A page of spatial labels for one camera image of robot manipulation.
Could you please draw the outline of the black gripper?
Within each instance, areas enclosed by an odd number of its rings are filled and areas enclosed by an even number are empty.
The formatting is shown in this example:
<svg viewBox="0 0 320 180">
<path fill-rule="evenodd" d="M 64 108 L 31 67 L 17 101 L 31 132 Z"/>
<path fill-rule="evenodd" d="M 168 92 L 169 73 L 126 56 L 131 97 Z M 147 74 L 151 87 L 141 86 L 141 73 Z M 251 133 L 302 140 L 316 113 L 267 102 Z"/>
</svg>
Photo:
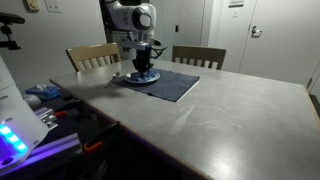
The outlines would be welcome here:
<svg viewBox="0 0 320 180">
<path fill-rule="evenodd" d="M 150 50 L 138 50 L 136 52 L 136 58 L 132 62 L 139 75 L 142 75 L 142 71 L 146 71 L 146 74 L 151 72 L 153 64 L 150 62 L 150 54 Z"/>
</svg>

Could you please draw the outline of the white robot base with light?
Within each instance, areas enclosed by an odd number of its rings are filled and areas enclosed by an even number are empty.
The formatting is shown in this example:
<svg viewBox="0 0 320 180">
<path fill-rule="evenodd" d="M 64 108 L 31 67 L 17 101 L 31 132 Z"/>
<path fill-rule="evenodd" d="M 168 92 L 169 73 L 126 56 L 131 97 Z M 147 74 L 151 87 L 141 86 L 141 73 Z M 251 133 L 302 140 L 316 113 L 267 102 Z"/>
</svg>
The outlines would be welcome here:
<svg viewBox="0 0 320 180">
<path fill-rule="evenodd" d="M 19 166 L 47 134 L 0 56 L 0 173 Z"/>
</svg>

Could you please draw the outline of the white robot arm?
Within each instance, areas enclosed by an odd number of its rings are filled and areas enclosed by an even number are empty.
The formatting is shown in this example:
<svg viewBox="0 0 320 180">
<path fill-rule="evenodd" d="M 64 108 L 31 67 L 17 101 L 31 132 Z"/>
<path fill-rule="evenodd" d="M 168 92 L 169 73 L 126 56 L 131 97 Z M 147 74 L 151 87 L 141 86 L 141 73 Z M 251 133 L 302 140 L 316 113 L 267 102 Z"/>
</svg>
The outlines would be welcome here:
<svg viewBox="0 0 320 180">
<path fill-rule="evenodd" d="M 102 0 L 108 23 L 118 31 L 136 32 L 136 41 L 128 40 L 124 47 L 136 50 L 132 60 L 135 69 L 143 75 L 153 64 L 150 62 L 151 47 L 156 25 L 156 8 L 149 3 L 125 6 L 119 0 Z"/>
</svg>

